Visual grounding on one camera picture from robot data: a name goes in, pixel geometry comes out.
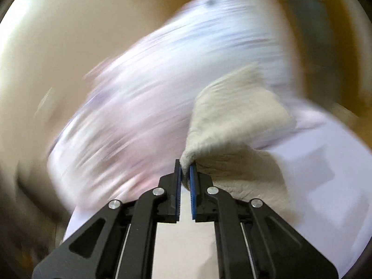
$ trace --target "gray towel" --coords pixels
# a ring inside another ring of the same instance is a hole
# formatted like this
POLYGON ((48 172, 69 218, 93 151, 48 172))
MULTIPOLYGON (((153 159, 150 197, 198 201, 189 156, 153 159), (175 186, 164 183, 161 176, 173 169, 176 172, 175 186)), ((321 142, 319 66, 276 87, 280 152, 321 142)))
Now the gray towel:
POLYGON ((234 198, 261 198, 287 218, 288 190, 277 161, 249 144, 291 126, 293 118, 263 87, 256 65, 244 67, 214 81, 196 98, 182 170, 187 174, 196 161, 198 171, 234 198))

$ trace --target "silver bolt head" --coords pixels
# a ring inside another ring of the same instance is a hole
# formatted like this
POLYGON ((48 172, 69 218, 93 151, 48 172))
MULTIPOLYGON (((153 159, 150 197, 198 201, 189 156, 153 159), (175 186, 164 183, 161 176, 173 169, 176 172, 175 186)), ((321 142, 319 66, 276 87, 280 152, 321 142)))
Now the silver bolt head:
POLYGON ((252 207, 254 207, 254 208, 261 208, 262 206, 263 206, 263 202, 262 202, 262 200, 261 199, 253 199, 252 201, 251 201, 251 205, 252 205, 252 207))
POLYGON ((218 188, 216 188, 216 187, 209 187, 209 188, 207 189, 207 193, 208 193, 208 194, 211 194, 211 195, 215 195, 215 194, 218 193, 218 188))
POLYGON ((117 209, 117 208, 120 207, 120 206, 121 206, 121 202, 118 201, 117 199, 111 200, 111 201, 109 202, 109 208, 110 208, 110 209, 115 210, 115 209, 117 209))
POLYGON ((155 189, 153 190, 153 194, 154 194, 155 196, 163 195, 164 192, 165 192, 165 190, 164 190, 163 188, 155 188, 155 189))

